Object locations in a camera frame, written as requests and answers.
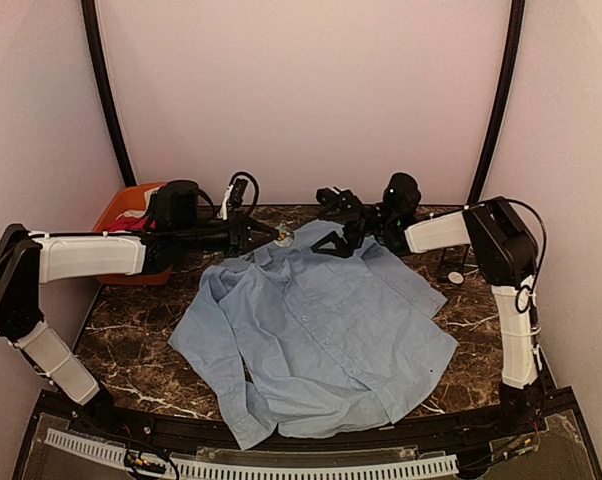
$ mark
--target marble tabletop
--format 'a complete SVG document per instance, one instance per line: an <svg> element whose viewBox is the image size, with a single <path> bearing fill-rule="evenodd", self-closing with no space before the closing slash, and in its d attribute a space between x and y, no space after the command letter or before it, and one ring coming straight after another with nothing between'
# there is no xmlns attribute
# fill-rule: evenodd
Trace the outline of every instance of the marble tabletop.
<svg viewBox="0 0 602 480"><path fill-rule="evenodd" d="M319 206L258 207L254 217L291 229L316 218ZM419 215L441 210L419 210ZM448 251L446 258L463 254ZM442 292L448 302L434 318L459 346L439 385L409 417L469 410L498 403L502 349L490 287L470 251L465 282L437 279L441 251L412 255L404 262ZM188 254L165 286L105 286L76 353L113 394L120 407L152 413L221 420L216 397L167 341L194 299L199 279L221 254Z"/></svg>

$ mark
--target white backdrop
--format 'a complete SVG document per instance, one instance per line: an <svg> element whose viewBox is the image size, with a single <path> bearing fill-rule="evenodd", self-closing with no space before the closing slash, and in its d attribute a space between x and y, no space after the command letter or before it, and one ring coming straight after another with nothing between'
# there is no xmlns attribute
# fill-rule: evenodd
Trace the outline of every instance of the white backdrop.
<svg viewBox="0 0 602 480"><path fill-rule="evenodd" d="M462 203L497 84L509 0L98 2L110 80L140 182L236 170L262 202L365 201L414 175Z"/></svg>

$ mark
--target button-up shirt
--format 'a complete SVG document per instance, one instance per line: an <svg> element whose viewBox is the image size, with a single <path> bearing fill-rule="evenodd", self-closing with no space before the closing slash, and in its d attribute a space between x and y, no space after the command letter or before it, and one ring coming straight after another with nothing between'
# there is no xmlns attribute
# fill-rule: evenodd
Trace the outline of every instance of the button-up shirt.
<svg viewBox="0 0 602 480"><path fill-rule="evenodd" d="M243 449L277 425L322 438L397 422L456 348L432 321L443 295L374 239L347 259L310 250L338 227L314 221L291 246L208 268L170 338Z"/></svg>

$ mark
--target white wall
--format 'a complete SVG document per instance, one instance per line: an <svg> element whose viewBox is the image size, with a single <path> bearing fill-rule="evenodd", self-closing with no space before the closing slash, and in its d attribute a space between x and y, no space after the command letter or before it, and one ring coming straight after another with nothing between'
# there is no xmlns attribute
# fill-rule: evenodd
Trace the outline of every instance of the white wall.
<svg viewBox="0 0 602 480"><path fill-rule="evenodd" d="M118 190L78 0L0 0L0 236L85 230ZM94 281L42 291L51 324L72 341ZM0 340L0 480L11 478L43 382Z"/></svg>
<svg viewBox="0 0 602 480"><path fill-rule="evenodd" d="M239 169L264 202L412 173L465 201L497 84L509 0L98 2L141 182L193 178L217 201Z"/></svg>
<svg viewBox="0 0 602 480"><path fill-rule="evenodd" d="M550 243L542 342L602 463L602 0L528 2L486 195L538 207Z"/></svg>

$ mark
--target black pole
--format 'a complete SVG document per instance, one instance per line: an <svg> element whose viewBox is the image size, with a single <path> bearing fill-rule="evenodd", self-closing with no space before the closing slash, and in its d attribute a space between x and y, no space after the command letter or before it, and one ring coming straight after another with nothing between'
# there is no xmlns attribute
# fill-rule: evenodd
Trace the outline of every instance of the black pole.
<svg viewBox="0 0 602 480"><path fill-rule="evenodd" d="M523 9L525 0L512 0L510 8L510 23L508 25L508 35L505 41L505 50L503 52L503 62L501 63L501 73L499 74L499 83L497 93L492 105L492 114L488 131L483 142L483 149L479 157L479 164L474 174L472 188L468 196L468 204L476 203L481 199L481 193L488 178L490 164L494 157L494 149L497 146L499 131L503 123L505 107L508 103L508 94L510 93L510 84L512 83L512 74L514 73L514 64L517 59L517 50L519 49L519 38L521 37L521 27L523 26Z"/></svg>
<svg viewBox="0 0 602 480"><path fill-rule="evenodd" d="M121 125L117 116L117 109L112 97L110 80L108 79L108 69L105 65L105 56L103 55L103 45L101 44L101 34L99 33L99 20L95 0L81 0L83 7L83 21L85 23L85 33L88 37L88 46L90 48L90 57L92 58L92 69L97 81L99 96L101 97L101 107L103 115L110 132L110 140L114 148L114 154L117 157L121 177L126 187L133 187L137 184L134 178L134 171L130 164L128 151L125 148Z"/></svg>

